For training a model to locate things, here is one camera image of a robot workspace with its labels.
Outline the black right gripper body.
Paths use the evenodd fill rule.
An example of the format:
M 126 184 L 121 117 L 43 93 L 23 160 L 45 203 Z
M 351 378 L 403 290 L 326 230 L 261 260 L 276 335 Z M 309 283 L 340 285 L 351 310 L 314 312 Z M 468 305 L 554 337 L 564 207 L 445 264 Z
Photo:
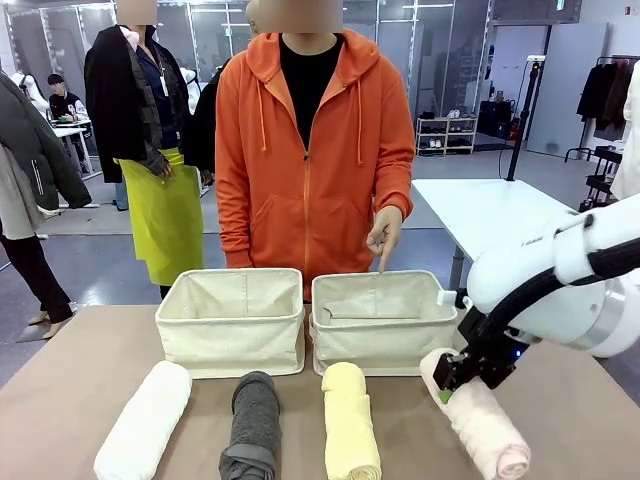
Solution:
M 466 348 L 462 360 L 456 364 L 453 390 L 474 379 L 480 379 L 489 389 L 497 388 L 515 370 L 516 350 Z

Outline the person's left hand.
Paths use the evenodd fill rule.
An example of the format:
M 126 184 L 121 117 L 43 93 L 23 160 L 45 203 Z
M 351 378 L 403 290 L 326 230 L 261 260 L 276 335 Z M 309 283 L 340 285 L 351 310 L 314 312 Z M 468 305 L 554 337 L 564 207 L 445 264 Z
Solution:
M 398 244 L 402 223 L 402 211 L 395 206 L 386 206 L 375 215 L 374 225 L 367 236 L 366 245 L 379 259 L 380 273 L 386 270 L 391 254 Z

